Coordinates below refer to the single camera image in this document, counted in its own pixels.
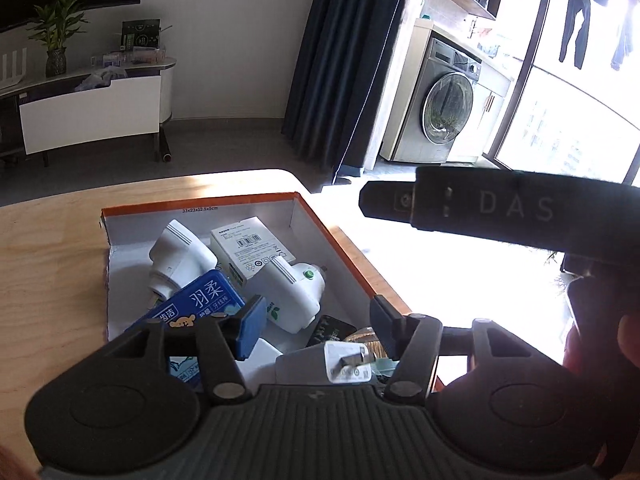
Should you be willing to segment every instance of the curtain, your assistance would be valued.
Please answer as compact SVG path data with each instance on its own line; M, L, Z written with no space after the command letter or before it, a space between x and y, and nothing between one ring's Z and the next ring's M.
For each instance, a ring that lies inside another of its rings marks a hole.
M372 121L361 118L364 110L377 109L380 91L372 87L376 75L377 81L386 75L403 3L313 1L282 133L298 156L331 169L333 177L354 135L370 135Z

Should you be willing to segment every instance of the floor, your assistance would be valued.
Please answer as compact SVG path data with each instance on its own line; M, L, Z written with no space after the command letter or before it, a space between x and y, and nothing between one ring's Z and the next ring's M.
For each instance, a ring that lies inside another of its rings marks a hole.
M490 318L556 360L562 359L569 312L558 262L546 251L364 218L358 194L369 180L414 180L415 165L379 160L361 178L322 186L327 175L298 160L278 131L174 131L167 129L170 163L153 160L151 136L70 146L5 167L0 205L92 187L186 174L281 168L293 173L324 211L366 254L409 307L445 325L470 326ZM488 161L480 162L490 166ZM441 359L445 383L465 371L465 358Z

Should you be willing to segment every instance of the wooden table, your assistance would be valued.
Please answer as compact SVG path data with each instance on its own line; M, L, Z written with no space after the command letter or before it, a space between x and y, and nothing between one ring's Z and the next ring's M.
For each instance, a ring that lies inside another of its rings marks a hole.
M22 423L41 386L106 341L108 206L297 191L281 170L182 176L51 196L0 208L0 444L39 467ZM316 211L373 289L402 313L409 308L344 233Z

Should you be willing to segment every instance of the cartoon bear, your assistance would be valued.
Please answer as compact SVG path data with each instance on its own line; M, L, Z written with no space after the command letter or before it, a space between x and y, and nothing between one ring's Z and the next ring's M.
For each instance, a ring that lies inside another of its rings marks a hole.
M195 319L195 314L191 314L189 317L179 317L175 321L170 321L169 326L193 326L193 322L195 321Z

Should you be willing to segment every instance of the washing machine door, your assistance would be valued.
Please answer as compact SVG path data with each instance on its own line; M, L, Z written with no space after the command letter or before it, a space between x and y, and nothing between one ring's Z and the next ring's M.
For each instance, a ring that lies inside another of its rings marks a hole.
M435 144L451 142L471 115L474 91L466 76L449 72L436 81L422 104L422 132Z

